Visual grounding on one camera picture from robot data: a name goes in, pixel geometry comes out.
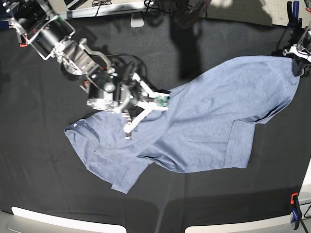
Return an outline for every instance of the black tablecloth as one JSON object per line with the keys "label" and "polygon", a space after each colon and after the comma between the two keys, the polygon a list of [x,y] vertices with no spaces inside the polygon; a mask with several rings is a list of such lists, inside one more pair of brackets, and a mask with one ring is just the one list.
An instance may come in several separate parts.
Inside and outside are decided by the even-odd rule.
{"label": "black tablecloth", "polygon": [[[236,56],[271,55],[290,38],[282,27],[202,19],[182,30],[170,17],[149,16],[142,28],[131,28],[130,18],[70,22],[75,38],[86,37],[91,48],[141,58],[149,80],[163,89]],[[0,38],[1,210],[120,224],[130,233],[180,233],[290,212],[311,155],[310,78],[301,79],[289,107],[256,127],[247,169],[177,174],[151,165],[125,195],[88,172],[63,133],[92,113],[83,90],[62,77],[54,59],[19,48],[14,30],[0,31]]]}

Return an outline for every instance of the t-shirt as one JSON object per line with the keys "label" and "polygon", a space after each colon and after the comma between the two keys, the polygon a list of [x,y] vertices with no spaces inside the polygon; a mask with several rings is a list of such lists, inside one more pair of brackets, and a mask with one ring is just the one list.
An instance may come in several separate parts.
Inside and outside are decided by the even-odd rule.
{"label": "t-shirt", "polygon": [[169,110],[153,111],[126,140],[125,119],[99,112],[65,129],[86,168],[127,193],[151,163],[179,173],[246,168],[255,124],[293,99],[292,59],[237,57],[171,90]]}

